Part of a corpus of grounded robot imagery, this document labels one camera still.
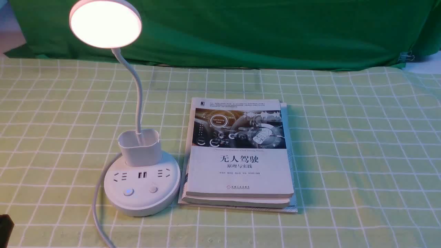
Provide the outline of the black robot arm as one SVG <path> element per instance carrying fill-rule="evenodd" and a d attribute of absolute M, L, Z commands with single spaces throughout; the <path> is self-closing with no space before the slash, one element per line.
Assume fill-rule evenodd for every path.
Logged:
<path fill-rule="evenodd" d="M 14 223 L 9 215 L 0 216 L 0 247 L 7 248 L 14 228 Z"/>

